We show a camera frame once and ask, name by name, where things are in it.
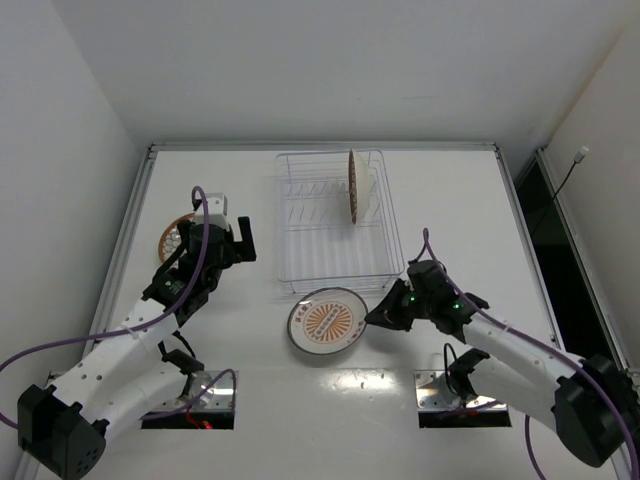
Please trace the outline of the glass plate orange sunburst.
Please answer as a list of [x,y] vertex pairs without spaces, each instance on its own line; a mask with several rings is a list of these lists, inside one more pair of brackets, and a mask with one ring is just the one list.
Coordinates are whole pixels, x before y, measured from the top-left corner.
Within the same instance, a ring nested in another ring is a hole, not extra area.
[[359,341],[369,313],[364,299],[342,288],[322,288],[300,299],[289,313],[287,335],[298,350],[315,356],[338,354]]

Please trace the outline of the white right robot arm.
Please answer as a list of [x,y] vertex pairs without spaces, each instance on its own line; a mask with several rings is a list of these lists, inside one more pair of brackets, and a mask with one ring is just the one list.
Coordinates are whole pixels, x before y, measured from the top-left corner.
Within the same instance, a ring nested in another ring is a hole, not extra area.
[[441,265],[413,262],[365,321],[408,331],[416,320],[468,346],[440,379],[448,404],[499,400],[555,432],[578,460],[602,466],[639,440],[639,404],[630,379],[602,355],[570,355],[489,318],[483,299],[459,292]]

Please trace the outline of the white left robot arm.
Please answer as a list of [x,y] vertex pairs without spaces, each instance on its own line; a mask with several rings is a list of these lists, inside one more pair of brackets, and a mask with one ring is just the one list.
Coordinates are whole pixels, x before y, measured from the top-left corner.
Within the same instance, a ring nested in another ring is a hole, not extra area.
[[61,479],[81,479],[107,443],[157,405],[188,392],[204,366],[159,346],[204,306],[224,270],[257,258],[248,217],[236,240],[226,223],[177,224],[181,242],[118,329],[76,366],[17,401],[18,444]]

